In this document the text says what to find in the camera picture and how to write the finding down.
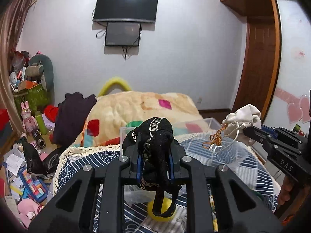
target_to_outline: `pink curtain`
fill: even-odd
[[[32,0],[12,0],[0,19],[0,108],[7,109],[12,128],[23,132],[21,115],[17,112],[9,82],[12,50],[16,49]]]

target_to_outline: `pink stuffed animal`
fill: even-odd
[[[21,116],[23,118],[23,127],[25,132],[28,132],[32,136],[31,131],[33,129],[38,129],[36,119],[31,115],[31,110],[29,109],[28,101],[21,103]]]
[[[37,204],[32,199],[24,199],[17,205],[20,212],[19,217],[26,228],[29,227],[31,220],[41,211],[42,205]]]

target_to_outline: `wooden door frame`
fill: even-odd
[[[273,72],[272,72],[272,76],[271,76],[271,81],[270,81],[270,85],[269,85],[269,89],[268,89],[268,93],[266,96],[266,100],[263,106],[263,109],[261,111],[261,120],[262,122],[264,122],[266,115],[268,113],[272,98],[273,98],[273,94],[276,88],[276,83],[277,83],[277,77],[279,74],[279,68],[280,68],[280,57],[281,57],[281,29],[280,29],[280,18],[279,18],[279,11],[278,11],[278,7],[276,4],[276,0],[271,0],[272,3],[272,7],[273,7],[273,17],[274,17],[274,25],[275,25],[275,37],[276,37],[276,41],[275,41],[275,56],[274,56],[274,64],[273,64]],[[249,23],[247,22],[247,35],[246,35],[246,48],[245,48],[245,57],[244,57],[244,63],[243,63],[243,70],[242,70],[242,74],[241,74],[241,79],[240,79],[240,84],[238,87],[238,92],[236,94],[235,97],[235,101],[233,104],[233,110],[236,109],[236,107],[234,107],[236,105],[236,100],[238,99],[239,94],[241,94],[241,90],[242,90],[242,86],[241,86],[241,82],[244,80],[245,76],[246,76],[246,71],[244,69],[245,67],[245,62],[248,58],[248,47],[249,47]]]

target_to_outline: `striped fabric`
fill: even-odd
[[[220,163],[232,165],[235,168],[237,176],[251,189],[260,192],[263,195],[268,196],[268,200],[271,203],[271,209],[276,209],[277,196],[274,194],[272,177],[267,171],[257,162],[255,157],[251,155],[245,148],[243,150],[237,150],[239,146],[238,142],[234,142],[232,146],[226,150],[220,151],[216,155],[211,151],[202,147],[204,141],[209,141],[210,134],[199,134],[197,137],[193,137],[189,140],[183,141],[181,145],[185,148],[187,155],[190,155],[198,159],[203,164],[209,164],[217,166]],[[225,144],[229,144],[232,140],[229,138],[224,139]],[[90,164],[94,167],[104,166],[111,162],[111,160],[119,156],[119,151],[105,151],[94,153],[89,156],[73,157],[70,156],[61,169],[60,176],[58,178],[59,188],[67,183],[70,178],[80,170],[84,165]],[[99,196],[97,199],[97,207],[94,219],[94,232],[98,231],[98,218],[101,203],[102,186],[100,187]],[[128,206],[125,204],[125,232],[172,232],[179,233],[183,230],[183,219],[185,220],[187,207],[187,194],[181,194],[178,196],[176,202],[176,215],[170,222],[161,223],[152,220],[147,213],[147,204],[139,203]]]

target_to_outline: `wooden door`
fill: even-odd
[[[233,111],[252,104],[260,112],[268,95],[276,52],[273,17],[248,17],[243,71]]]

